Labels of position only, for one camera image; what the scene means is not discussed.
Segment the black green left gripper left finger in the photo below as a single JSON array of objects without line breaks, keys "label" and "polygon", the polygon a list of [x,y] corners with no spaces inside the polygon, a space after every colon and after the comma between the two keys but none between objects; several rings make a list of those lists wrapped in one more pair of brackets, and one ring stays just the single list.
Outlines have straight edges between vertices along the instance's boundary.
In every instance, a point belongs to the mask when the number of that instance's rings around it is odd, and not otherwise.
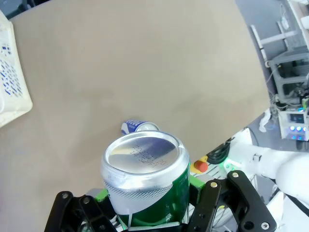
[{"label": "black green left gripper left finger", "polygon": [[111,222],[116,213],[102,190],[96,197],[75,197],[70,191],[59,192],[54,200],[46,226],[46,232],[115,232]]}]

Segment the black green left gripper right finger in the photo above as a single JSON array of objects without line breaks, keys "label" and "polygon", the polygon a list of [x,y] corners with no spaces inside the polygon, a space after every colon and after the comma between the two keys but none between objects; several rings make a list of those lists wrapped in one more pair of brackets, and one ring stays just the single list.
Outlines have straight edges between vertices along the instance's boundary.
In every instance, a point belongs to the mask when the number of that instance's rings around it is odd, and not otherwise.
[{"label": "black green left gripper right finger", "polygon": [[219,206],[229,208],[238,232],[274,232],[277,223],[243,171],[202,183],[189,177],[189,203],[195,207],[186,232],[210,232]]}]

